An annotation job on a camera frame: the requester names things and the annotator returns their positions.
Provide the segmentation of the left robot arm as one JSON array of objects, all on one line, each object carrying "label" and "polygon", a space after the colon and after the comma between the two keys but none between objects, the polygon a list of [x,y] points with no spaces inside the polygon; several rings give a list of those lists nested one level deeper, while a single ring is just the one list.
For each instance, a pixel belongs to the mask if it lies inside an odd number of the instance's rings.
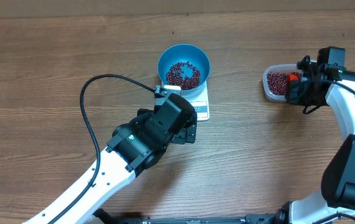
[{"label": "left robot arm", "polygon": [[113,194],[158,163],[174,137],[196,125],[197,113],[172,93],[153,110],[140,109],[118,126],[100,160],[29,223],[85,223]]}]

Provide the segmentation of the red measuring scoop blue handle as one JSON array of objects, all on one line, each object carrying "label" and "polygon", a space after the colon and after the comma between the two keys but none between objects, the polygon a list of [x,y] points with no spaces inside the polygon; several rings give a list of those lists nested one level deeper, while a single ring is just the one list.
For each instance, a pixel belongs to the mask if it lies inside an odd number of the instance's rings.
[{"label": "red measuring scoop blue handle", "polygon": [[289,88],[292,83],[299,81],[301,78],[301,75],[299,73],[289,73],[286,76],[286,86]]}]

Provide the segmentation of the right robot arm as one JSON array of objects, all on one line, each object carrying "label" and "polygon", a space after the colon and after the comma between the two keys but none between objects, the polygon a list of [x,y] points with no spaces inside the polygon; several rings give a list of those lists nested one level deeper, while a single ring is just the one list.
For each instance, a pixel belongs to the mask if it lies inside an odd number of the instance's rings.
[{"label": "right robot arm", "polygon": [[312,61],[297,62],[301,78],[289,78],[286,102],[310,114],[329,106],[337,119],[343,143],[325,169],[321,187],[302,200],[288,202],[275,223],[331,223],[342,217],[355,221],[355,72],[344,66],[345,50],[326,47]]}]

